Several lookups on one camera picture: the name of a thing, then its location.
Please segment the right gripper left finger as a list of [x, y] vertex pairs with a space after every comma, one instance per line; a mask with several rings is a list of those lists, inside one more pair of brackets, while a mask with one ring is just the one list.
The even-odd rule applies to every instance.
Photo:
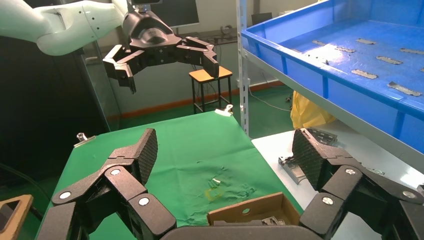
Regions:
[[158, 155], [155, 129], [132, 145], [115, 149], [99, 170], [52, 197], [39, 240], [87, 240], [116, 214], [138, 240], [159, 240], [177, 226], [176, 218], [147, 190]]

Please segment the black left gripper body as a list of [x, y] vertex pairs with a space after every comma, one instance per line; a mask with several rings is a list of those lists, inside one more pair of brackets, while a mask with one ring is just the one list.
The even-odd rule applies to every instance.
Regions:
[[130, 51], [140, 53], [137, 58], [141, 67], [177, 62], [177, 46], [182, 39], [152, 11], [128, 13], [122, 27]]

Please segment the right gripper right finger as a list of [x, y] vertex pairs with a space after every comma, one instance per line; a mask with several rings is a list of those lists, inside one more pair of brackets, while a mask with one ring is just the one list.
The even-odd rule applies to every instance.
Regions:
[[305, 128], [294, 132], [292, 153], [316, 191], [300, 216], [301, 227], [329, 240], [352, 213], [384, 240], [423, 239], [424, 197], [418, 191], [366, 169]]

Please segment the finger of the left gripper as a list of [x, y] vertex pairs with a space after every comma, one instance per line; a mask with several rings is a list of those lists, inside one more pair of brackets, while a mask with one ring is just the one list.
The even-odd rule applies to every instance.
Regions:
[[175, 47], [175, 57], [180, 63], [201, 66], [214, 79], [219, 77], [219, 63], [214, 45], [187, 36]]
[[121, 44], [115, 45], [102, 59], [106, 74], [118, 81], [120, 87], [128, 87], [135, 94], [136, 84], [134, 75], [143, 70], [144, 50], [132, 51]]

